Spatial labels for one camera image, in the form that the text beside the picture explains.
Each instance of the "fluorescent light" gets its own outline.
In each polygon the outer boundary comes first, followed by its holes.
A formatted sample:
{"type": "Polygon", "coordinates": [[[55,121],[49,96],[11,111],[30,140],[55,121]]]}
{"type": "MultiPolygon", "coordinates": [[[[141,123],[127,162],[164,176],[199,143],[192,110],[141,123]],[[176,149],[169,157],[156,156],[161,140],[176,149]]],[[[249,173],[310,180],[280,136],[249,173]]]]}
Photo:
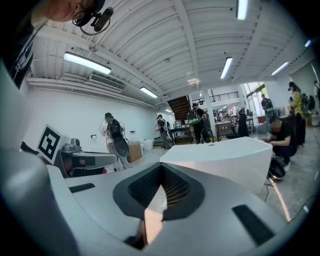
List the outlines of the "fluorescent light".
{"type": "Polygon", "coordinates": [[[289,63],[285,62],[283,63],[279,68],[277,68],[275,71],[273,71],[273,73],[271,74],[271,76],[276,75],[277,73],[279,73],[281,70],[283,70],[289,63]]]}
{"type": "Polygon", "coordinates": [[[308,40],[308,42],[305,43],[304,47],[308,47],[311,44],[311,40],[308,40]]]}
{"type": "Polygon", "coordinates": [[[149,91],[146,87],[141,87],[140,90],[143,91],[144,93],[150,95],[153,98],[158,98],[157,95],[155,95],[153,92],[149,91]]]}
{"type": "Polygon", "coordinates": [[[226,58],[220,79],[224,79],[226,77],[226,74],[230,68],[232,60],[233,60],[232,57],[226,58]]]}
{"type": "Polygon", "coordinates": [[[88,68],[91,68],[93,70],[99,71],[104,74],[109,74],[111,72],[111,68],[109,68],[105,65],[102,65],[96,61],[89,59],[89,58],[85,58],[80,55],[68,52],[68,51],[66,51],[64,53],[63,59],[68,62],[73,62],[73,63],[77,63],[79,65],[86,66],[88,68]]]}
{"type": "Polygon", "coordinates": [[[236,1],[236,17],[238,20],[245,20],[247,15],[248,0],[236,1]]]}

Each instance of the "white bin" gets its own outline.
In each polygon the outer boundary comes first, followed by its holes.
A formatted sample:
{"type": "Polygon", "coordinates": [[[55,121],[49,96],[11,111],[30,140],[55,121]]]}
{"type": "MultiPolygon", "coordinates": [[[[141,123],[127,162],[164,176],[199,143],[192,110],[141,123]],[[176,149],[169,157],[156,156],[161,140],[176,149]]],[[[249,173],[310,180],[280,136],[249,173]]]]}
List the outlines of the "white bin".
{"type": "Polygon", "coordinates": [[[144,145],[140,142],[141,155],[144,155],[144,145]]]}
{"type": "Polygon", "coordinates": [[[144,150],[152,150],[154,148],[154,140],[146,139],[143,141],[143,149],[144,150]]]}
{"type": "Polygon", "coordinates": [[[249,137],[210,144],[175,145],[160,162],[221,176],[253,193],[263,188],[272,155],[270,144],[249,137]]]}

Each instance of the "black chair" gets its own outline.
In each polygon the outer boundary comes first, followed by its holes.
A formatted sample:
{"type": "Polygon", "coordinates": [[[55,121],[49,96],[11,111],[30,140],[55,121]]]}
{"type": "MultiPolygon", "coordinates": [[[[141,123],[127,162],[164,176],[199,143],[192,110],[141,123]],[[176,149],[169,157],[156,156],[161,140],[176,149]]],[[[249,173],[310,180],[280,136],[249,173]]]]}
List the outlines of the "black chair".
{"type": "Polygon", "coordinates": [[[236,126],[235,125],[231,126],[230,128],[231,128],[232,132],[227,133],[226,136],[225,136],[228,140],[232,140],[232,139],[236,139],[236,138],[242,137],[239,133],[236,132],[236,126]]]}

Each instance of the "jacket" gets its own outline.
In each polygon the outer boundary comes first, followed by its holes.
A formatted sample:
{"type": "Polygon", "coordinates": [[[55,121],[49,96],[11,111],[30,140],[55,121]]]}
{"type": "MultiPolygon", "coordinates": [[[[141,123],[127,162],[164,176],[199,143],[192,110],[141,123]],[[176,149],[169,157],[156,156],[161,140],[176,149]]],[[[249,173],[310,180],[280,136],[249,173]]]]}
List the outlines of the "jacket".
{"type": "Polygon", "coordinates": [[[301,117],[305,119],[306,117],[304,116],[303,110],[302,110],[302,96],[301,93],[298,91],[295,91],[293,94],[293,102],[291,103],[291,107],[294,108],[294,113],[297,115],[300,113],[301,117]]]}

